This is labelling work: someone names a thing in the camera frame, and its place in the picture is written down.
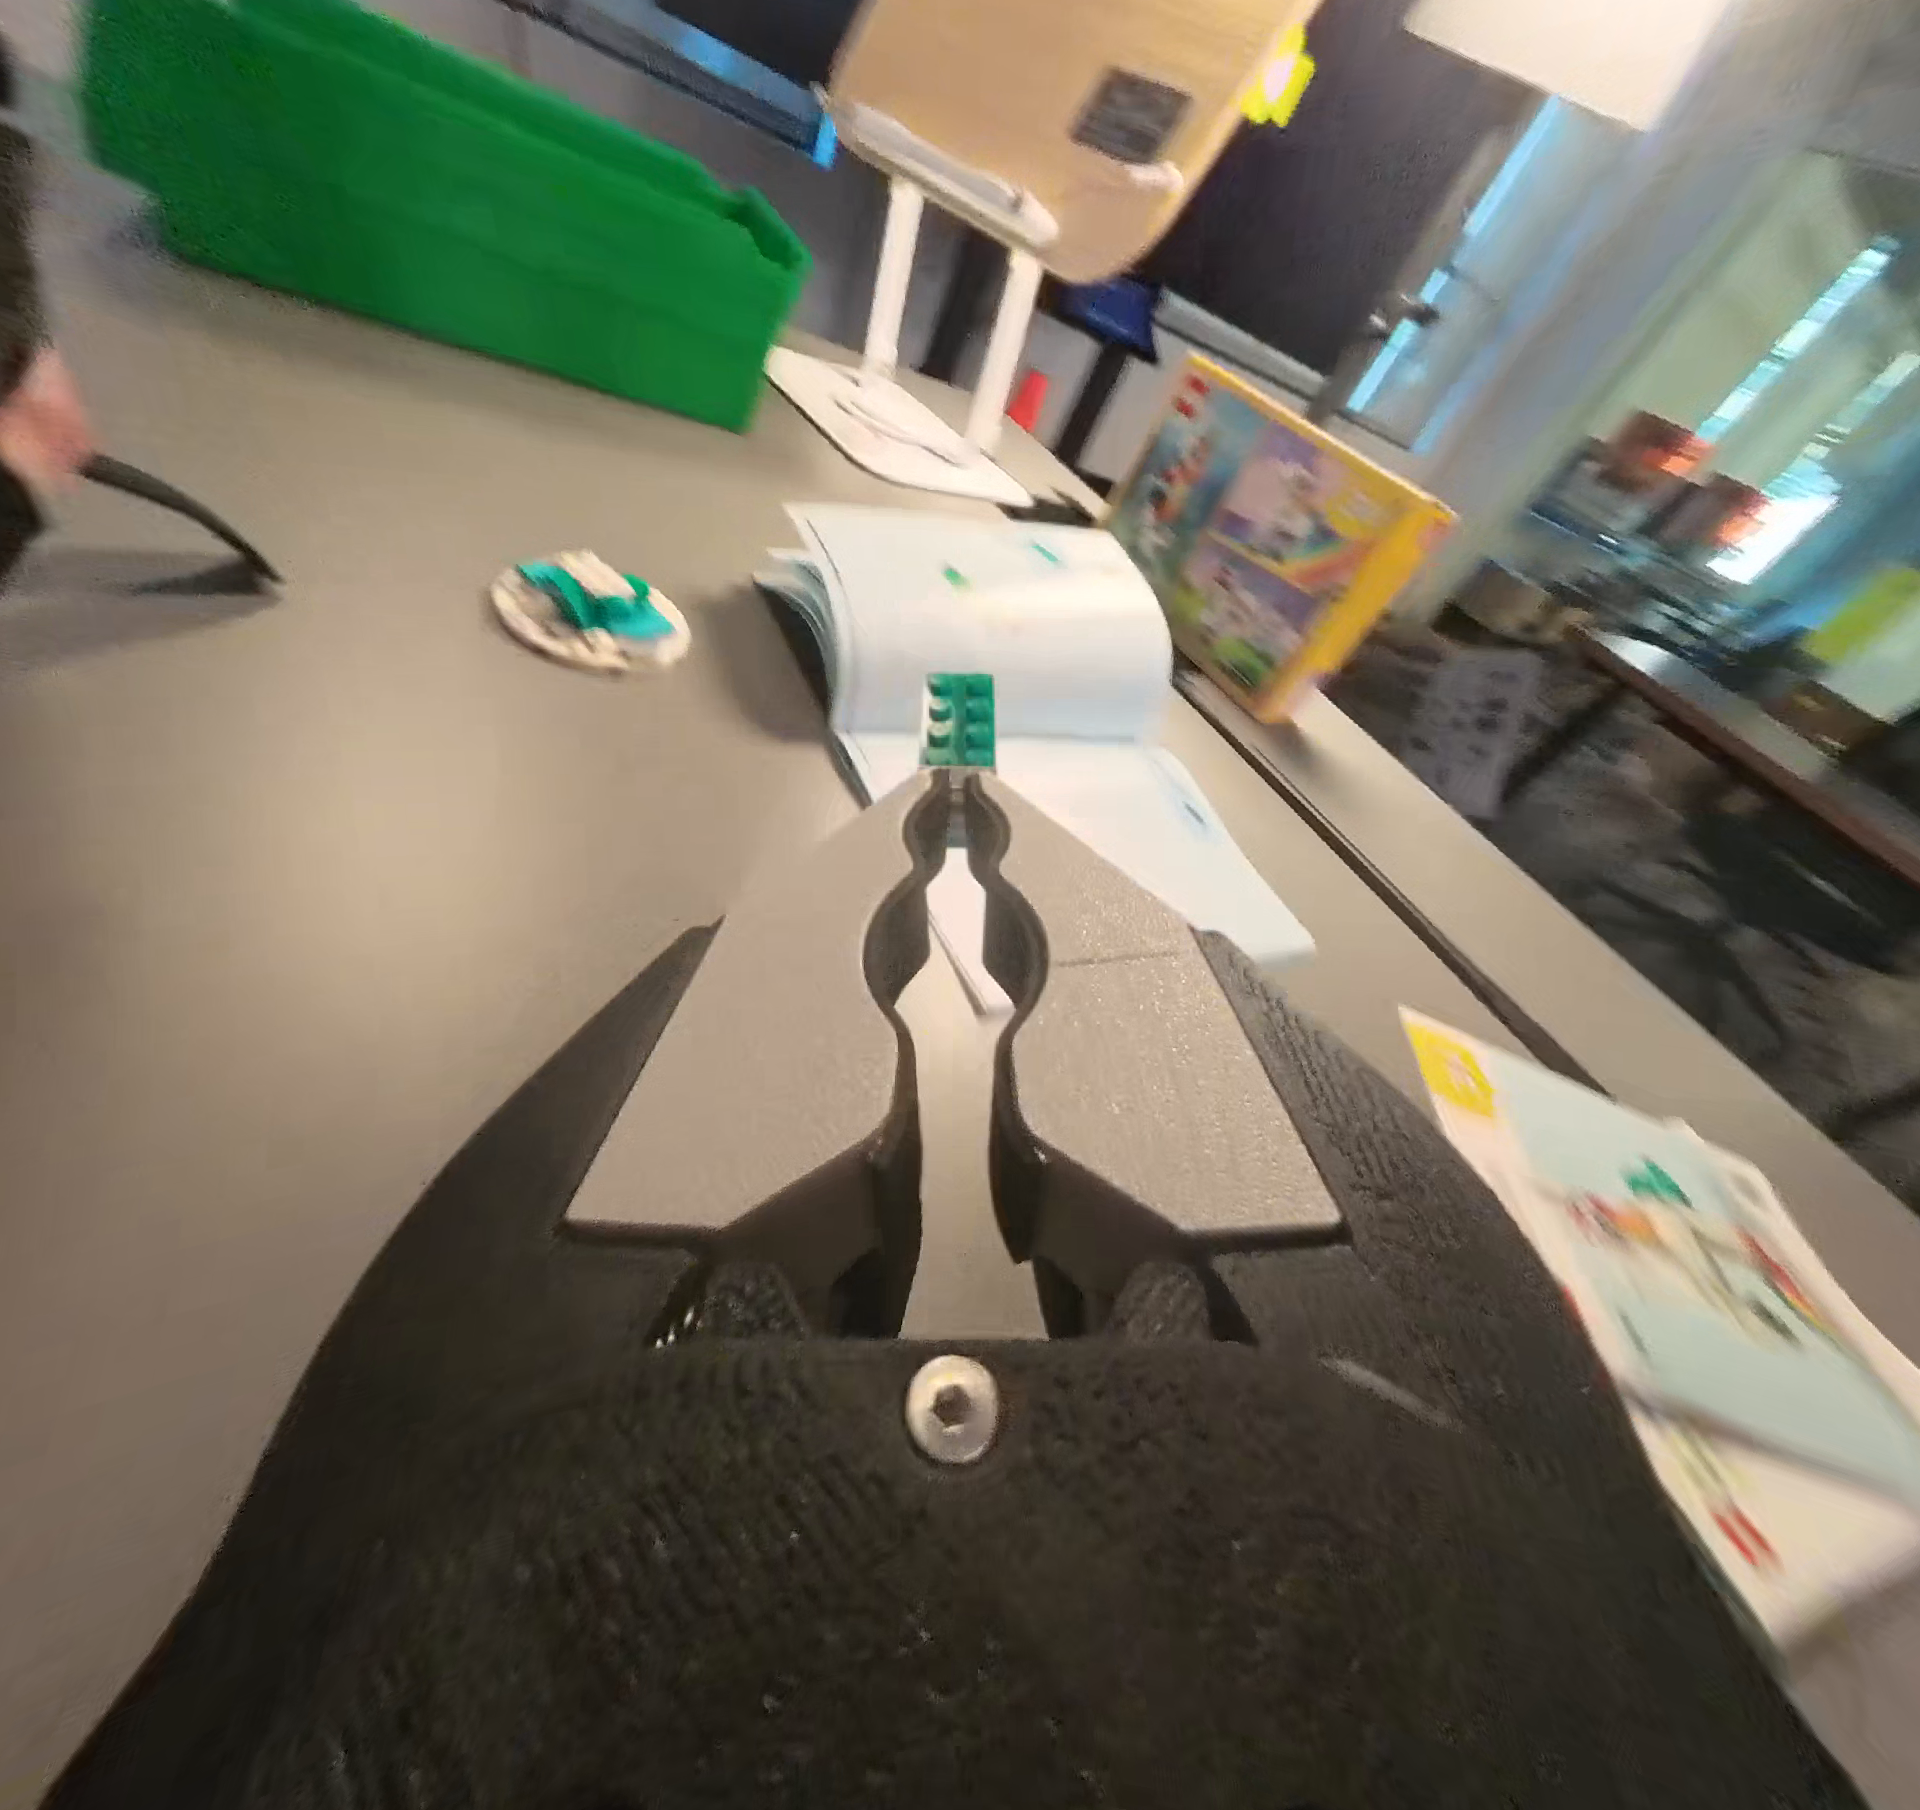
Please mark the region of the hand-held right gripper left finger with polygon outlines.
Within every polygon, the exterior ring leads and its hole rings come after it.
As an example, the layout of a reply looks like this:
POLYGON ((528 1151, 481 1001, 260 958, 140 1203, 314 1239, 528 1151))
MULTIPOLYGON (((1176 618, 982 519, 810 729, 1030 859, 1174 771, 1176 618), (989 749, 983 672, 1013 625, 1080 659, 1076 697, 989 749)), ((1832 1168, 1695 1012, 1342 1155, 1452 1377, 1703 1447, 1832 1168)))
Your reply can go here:
POLYGON ((754 873, 567 1203, 570 1232, 689 1248, 883 1248, 916 1185, 898 1016, 925 967, 937 788, 912 773, 754 873))

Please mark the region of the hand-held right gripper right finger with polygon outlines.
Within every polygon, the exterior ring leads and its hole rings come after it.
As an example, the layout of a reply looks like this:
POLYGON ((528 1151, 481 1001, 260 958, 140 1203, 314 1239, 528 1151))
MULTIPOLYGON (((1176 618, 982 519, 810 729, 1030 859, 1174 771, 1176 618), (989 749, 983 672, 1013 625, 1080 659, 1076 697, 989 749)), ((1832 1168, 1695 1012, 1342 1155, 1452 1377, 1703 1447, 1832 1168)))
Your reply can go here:
POLYGON ((1341 1208, 1202 936, 996 778, 962 783, 1007 999, 989 1182, 1009 1248, 1321 1248, 1341 1208))

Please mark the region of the green plastic bin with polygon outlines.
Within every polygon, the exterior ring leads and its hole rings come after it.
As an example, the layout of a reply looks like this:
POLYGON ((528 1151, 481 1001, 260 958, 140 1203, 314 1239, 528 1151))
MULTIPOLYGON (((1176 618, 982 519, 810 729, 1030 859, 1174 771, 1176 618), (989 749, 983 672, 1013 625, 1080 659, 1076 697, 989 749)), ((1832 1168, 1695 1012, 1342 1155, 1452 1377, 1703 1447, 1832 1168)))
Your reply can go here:
POLYGON ((763 195, 354 0, 80 0, 77 75, 178 261, 725 432, 813 272, 763 195))

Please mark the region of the green lego plate assembly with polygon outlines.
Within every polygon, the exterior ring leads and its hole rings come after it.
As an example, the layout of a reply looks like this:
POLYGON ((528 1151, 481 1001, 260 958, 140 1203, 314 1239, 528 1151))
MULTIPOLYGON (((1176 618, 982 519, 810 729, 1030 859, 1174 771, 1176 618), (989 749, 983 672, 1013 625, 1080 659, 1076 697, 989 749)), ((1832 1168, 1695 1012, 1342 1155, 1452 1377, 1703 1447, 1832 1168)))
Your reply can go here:
POLYGON ((986 672, 928 672, 916 764, 930 771, 991 773, 999 762, 996 681, 986 672))

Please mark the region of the round white teal lego build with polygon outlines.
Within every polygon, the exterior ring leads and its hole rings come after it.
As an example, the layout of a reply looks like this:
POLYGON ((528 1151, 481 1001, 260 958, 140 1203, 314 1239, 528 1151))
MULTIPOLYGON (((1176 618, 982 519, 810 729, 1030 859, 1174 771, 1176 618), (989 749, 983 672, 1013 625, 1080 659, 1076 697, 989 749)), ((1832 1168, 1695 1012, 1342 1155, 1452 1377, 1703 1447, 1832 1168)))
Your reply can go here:
POLYGON ((583 673, 667 672, 691 646, 671 598, 591 551, 509 565, 492 578, 486 602, 516 646, 583 673))

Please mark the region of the yellow lego set box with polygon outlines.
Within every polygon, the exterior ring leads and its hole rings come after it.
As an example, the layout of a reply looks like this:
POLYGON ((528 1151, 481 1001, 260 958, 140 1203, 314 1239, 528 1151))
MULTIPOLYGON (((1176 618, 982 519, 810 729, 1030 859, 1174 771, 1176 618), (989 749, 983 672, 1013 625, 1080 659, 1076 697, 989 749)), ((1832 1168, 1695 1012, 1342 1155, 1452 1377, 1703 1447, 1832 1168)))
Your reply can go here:
POLYGON ((1189 352, 1103 523, 1153 589, 1179 659, 1273 726, 1352 656, 1456 517, 1189 352))

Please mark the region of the person's left hand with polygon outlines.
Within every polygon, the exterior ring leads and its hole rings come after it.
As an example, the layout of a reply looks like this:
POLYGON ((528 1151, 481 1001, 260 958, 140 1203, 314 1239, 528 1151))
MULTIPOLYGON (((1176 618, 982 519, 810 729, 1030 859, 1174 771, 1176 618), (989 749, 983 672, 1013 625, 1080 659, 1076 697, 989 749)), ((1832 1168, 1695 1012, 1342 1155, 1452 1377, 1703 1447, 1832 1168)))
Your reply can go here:
POLYGON ((78 387, 48 342, 1 402, 1 465, 46 498, 78 482, 95 450, 78 387))

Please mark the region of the closed bird-cover instruction booklet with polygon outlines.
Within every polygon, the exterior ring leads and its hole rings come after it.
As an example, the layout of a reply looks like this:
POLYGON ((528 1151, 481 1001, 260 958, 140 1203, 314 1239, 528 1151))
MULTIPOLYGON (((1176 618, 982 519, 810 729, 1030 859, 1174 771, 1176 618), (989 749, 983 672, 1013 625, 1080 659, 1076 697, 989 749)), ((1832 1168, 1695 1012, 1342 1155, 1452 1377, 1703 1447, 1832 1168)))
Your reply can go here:
POLYGON ((1752 1165, 1400 1007, 1433 1116, 1645 1411, 1916 1507, 1916 1366, 1752 1165))

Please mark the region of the open instruction booklet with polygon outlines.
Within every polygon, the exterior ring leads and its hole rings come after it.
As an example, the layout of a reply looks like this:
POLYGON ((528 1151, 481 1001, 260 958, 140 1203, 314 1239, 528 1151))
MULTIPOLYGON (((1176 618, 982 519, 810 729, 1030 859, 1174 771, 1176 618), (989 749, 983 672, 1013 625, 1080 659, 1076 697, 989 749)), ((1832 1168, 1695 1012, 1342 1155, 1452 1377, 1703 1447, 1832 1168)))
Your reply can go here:
POLYGON ((1308 959, 1306 928, 1159 747, 1172 639, 1113 537, 847 505, 789 505, 788 522, 792 545, 765 554, 754 589, 810 640, 865 806, 922 768, 932 678, 989 678, 1004 787, 1266 972, 1308 959))

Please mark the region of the white stand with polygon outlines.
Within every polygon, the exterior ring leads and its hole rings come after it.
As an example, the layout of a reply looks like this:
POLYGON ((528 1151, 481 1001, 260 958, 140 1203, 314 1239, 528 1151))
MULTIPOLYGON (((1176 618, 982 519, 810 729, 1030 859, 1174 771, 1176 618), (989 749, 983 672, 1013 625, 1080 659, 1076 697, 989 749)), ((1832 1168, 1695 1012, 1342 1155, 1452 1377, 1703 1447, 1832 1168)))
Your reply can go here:
POLYGON ((996 460, 1004 411, 1059 219, 1026 187, 965 165, 865 103, 826 106, 836 137, 886 176, 886 221, 861 361, 833 365, 777 346, 773 387, 854 465, 904 491, 1027 509, 1033 497, 996 460), (1007 276, 962 428, 898 379, 898 342, 923 211, 936 202, 1007 256, 1007 276))

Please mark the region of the small closed instruction booklet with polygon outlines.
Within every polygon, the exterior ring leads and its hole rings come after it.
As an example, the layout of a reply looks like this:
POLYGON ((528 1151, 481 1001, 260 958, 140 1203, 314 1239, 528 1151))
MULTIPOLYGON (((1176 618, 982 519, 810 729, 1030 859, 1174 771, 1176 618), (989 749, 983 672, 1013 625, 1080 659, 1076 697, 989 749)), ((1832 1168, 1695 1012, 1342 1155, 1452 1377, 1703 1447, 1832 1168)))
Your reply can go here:
POLYGON ((1774 1654, 1801 1654, 1916 1576, 1913 1509, 1639 1405, 1627 1423, 1696 1551, 1774 1654))

